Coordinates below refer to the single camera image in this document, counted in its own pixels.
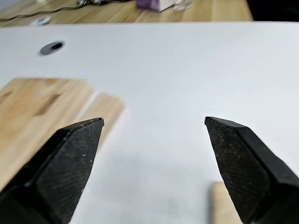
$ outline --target white object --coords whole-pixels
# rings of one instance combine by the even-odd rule
[[[51,16],[46,16],[39,18],[31,23],[31,26],[41,26],[45,25],[51,22],[52,17]]]
[[[205,116],[251,127],[299,174],[298,39],[284,22],[1,28],[0,85],[85,78],[124,99],[72,224],[207,224],[221,176]]]

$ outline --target white table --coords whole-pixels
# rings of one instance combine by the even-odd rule
[[[205,116],[250,126],[299,174],[298,40],[297,23],[0,29],[0,83],[86,78],[126,102],[72,224],[205,224],[221,180]]]

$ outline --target wooden table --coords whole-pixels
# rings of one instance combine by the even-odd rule
[[[54,10],[60,7],[74,7],[76,0],[23,0],[0,11],[0,18],[37,11]],[[192,7],[177,12],[169,8],[161,13],[137,9],[135,3],[113,3],[105,6],[85,7],[74,11],[52,14],[51,24],[72,23],[119,23],[119,22],[179,22],[179,21],[251,21],[252,16],[246,0],[194,0]],[[0,27],[26,26],[41,15],[0,22]]]

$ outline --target wire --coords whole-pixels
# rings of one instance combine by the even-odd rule
[[[52,11],[40,11],[40,12],[36,12],[36,13],[33,13],[33,14],[16,15],[16,16],[11,17],[11,18],[0,19],[0,22],[7,22],[7,21],[14,20],[16,18],[28,18],[28,17],[35,16],[35,15],[53,14],[53,13],[57,13],[57,12],[60,12],[60,11],[77,10],[77,9],[81,9],[81,8],[84,8],[84,7],[87,7],[87,6],[99,6],[99,5],[106,5],[106,4],[109,4],[111,2],[124,2],[124,1],[130,1],[130,0],[101,0],[97,4],[86,3],[86,4],[83,4],[83,5],[80,5],[80,6],[76,6],[76,7],[62,7],[62,8],[59,8],[59,9],[52,10]]]

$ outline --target wood grain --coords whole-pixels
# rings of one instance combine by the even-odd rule
[[[23,0],[0,11],[0,18],[60,7],[75,7],[76,0]],[[52,16],[51,24],[118,23],[118,22],[179,22],[179,21],[251,21],[252,16],[246,0],[194,0],[193,5],[182,12],[173,8],[161,13],[137,9],[135,3],[113,3],[104,6],[85,7],[74,11],[61,11]],[[43,15],[0,22],[0,27],[26,26]]]
[[[217,182],[211,189],[212,224],[242,224],[224,183]]]
[[[82,80],[16,78],[0,90],[0,190],[92,93]]]
[[[102,117],[104,119],[104,127],[98,146],[98,148],[100,148],[124,108],[125,106],[121,99],[107,93],[100,93],[78,121],[96,117]]]

